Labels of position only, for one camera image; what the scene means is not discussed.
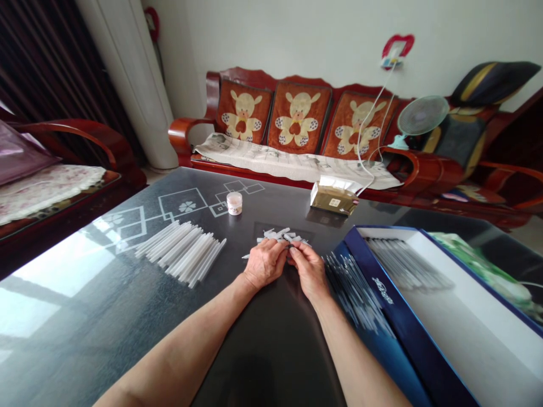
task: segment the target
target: red wooden sofa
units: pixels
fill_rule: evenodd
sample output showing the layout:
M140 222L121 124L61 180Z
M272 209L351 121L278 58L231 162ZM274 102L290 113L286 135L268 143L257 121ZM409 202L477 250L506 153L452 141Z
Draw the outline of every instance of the red wooden sofa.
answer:
M145 174L137 167L126 139L103 124L81 119L23 124L13 122L5 114L3 118L20 133L30 133L47 150L63 158L62 162L66 164L83 162L60 144L52 132L84 137L105 152L109 168L99 185L82 191L58 206L55 204L52 214L45 213L0 226L0 279L146 186Z
M176 119L170 126L170 142L178 154L181 166L307 189L312 187L307 182L276 178L268 174L255 173L228 164L209 162L202 160L199 154L193 154L192 146L189 144L187 138L192 127L202 123L213 124L215 131L224 132L221 130L218 110L221 85L225 81L258 89L267 89L272 92L276 90L278 83L285 81L295 84L331 88L330 114L323 126L324 131L322 132L319 148L315 151L315 153L321 155L326 155L325 147L327 140L333 137L330 127L332 126L334 113L338 109L338 104L343 93L355 92L375 97L381 90L380 87L372 88L360 84L333 88L330 84L323 81L323 79L308 79L296 75L278 80L264 71L249 71L239 67L231 68L222 72L208 72L206 77L207 110L203 118L180 118ZM390 98L390 96L391 93L384 90L382 98ZM411 100L399 99L397 107L391 109L393 110L391 120L389 121L387 130L381 136L381 145L391 143L394 136L399 133L397 127L398 114ZM490 122L488 125L489 128L492 127L492 116L496 110L490 110L490 113L487 113L487 117L485 117L486 122ZM264 131L264 134L267 134L270 126L273 126L272 120L268 120L267 129ZM463 178L464 171L458 163L446 157L417 150L401 151L383 147L381 151L384 154L393 154L394 159L388 165L388 169L392 174L398 175L404 182L404 185L395 189L379 191L366 189L361 195L363 199L485 219L505 230L524 225L532 213L543 210L543 197L537 196L532 196L523 202L518 202L515 197L512 197L511 200L507 200L508 202L513 202L510 205L490 205L443 199L441 194L447 193L453 187L457 186ZM518 179L518 174L533 177L543 183L543 174L526 168L511 167L484 161L480 162L479 166L493 169L491 172L476 171L474 176L476 176L480 185L494 192L506 190L508 181Z

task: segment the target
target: open box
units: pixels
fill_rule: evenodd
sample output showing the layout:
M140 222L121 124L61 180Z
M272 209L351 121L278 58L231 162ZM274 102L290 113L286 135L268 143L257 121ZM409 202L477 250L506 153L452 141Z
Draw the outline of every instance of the open box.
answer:
M404 240L454 287L399 289L365 237ZM436 405L543 405L543 330L460 260L412 228L354 227L344 242Z

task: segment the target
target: glass tabletop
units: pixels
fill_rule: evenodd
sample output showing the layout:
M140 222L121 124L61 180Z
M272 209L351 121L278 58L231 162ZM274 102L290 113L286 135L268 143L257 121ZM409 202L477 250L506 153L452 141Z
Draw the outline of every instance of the glass tabletop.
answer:
M236 217L226 210L232 191L243 195ZM134 256L172 219L227 238L194 289ZM310 208L305 189L180 168L0 282L0 404L91 405L243 271L263 230L290 227L324 254L355 224L457 233L517 279L543 275L539 255L485 221L370 201L346 218ZM541 291L532 291L538 303ZM294 268L236 321L193 404L224 405L241 391L269 405L344 405Z

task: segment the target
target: sofa armrest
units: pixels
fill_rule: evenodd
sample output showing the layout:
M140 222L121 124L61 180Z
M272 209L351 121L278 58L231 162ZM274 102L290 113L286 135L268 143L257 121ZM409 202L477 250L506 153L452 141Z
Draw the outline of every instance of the sofa armrest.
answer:
M98 145L107 155L113 171L119 172L135 189L143 188L147 178L136 165L132 148L124 136L112 128L92 120L65 119L51 122L13 124L13 128L21 133L30 133L53 154L63 151L58 140L51 132L72 133L86 138Z
M496 193L498 193L503 188L508 179L515 174L528 175L543 184L543 173L536 170L531 170L530 168L517 167L488 161L479 162L479 166L494 169L487 176L482 186ZM513 208L525 212L541 212L543 211L543 196L517 203L513 206Z
M464 177L464 171L460 164L450 158L440 157L435 154L424 153L416 150L397 150L390 147L382 147L384 153L396 154L409 160L413 170L404 181L401 187L402 192L419 194L429 192L440 195L448 192L457 186ZM371 159L375 159L377 152L374 152Z
M168 130L170 143L179 157L179 165L182 167L191 166L192 148L188 142L189 131L197 124L213 124L213 119L175 119Z

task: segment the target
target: electric fan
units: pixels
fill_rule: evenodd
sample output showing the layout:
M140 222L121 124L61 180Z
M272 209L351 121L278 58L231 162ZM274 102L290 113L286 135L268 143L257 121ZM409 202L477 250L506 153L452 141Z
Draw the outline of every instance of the electric fan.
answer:
M425 96L412 101L400 113L398 129L402 132L388 147L408 150L407 136L418 136L434 130L449 113L449 103L442 96Z

